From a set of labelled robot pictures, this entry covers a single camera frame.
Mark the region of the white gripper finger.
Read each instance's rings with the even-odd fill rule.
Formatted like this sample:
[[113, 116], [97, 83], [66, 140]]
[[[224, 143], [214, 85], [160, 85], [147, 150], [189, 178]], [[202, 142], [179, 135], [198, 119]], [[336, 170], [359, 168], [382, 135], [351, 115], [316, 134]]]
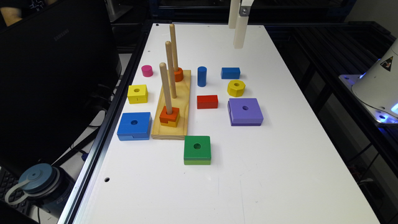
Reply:
[[243, 48], [253, 2], [254, 0], [240, 0], [239, 14], [237, 16], [236, 28], [234, 29], [233, 45], [235, 49]]
[[230, 29], [236, 28], [237, 16], [239, 14], [240, 0], [231, 0], [229, 8], [228, 26]]

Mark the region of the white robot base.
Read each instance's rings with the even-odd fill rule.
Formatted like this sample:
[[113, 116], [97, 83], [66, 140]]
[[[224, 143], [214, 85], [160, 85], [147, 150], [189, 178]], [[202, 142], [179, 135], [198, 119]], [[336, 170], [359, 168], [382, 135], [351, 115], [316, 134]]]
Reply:
[[397, 42], [367, 72], [339, 79], [377, 125], [397, 126]]

